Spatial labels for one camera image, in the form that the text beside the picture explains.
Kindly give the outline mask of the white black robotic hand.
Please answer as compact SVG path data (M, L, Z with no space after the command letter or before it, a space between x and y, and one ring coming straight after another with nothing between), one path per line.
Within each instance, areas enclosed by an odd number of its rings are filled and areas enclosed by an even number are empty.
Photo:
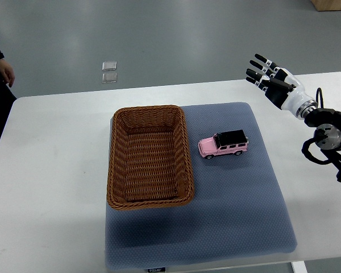
M316 109L316 100L305 93L305 87L295 75L258 53L255 54L255 58L264 64L261 65L254 60L250 60L249 63L263 74L248 68L246 80L264 91L274 106L290 111L295 117L306 117ZM269 82L269 87L261 82Z

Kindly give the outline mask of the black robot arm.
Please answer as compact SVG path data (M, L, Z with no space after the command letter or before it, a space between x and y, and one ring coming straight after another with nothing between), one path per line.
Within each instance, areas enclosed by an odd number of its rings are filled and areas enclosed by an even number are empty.
M336 179L341 183L341 111L324 107L321 88L312 98L287 69L262 55L255 54L255 58L258 61L249 62L259 71L248 68L246 80L262 90L278 109L291 112L308 127L315 128L313 137L304 142L301 152L315 164L333 164L338 170Z

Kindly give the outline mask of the bystander's hand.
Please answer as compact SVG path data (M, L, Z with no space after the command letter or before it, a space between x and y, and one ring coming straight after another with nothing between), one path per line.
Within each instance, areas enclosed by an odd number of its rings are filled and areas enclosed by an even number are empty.
M0 59L0 73L5 84L12 88L15 82L15 73L12 66L5 59Z

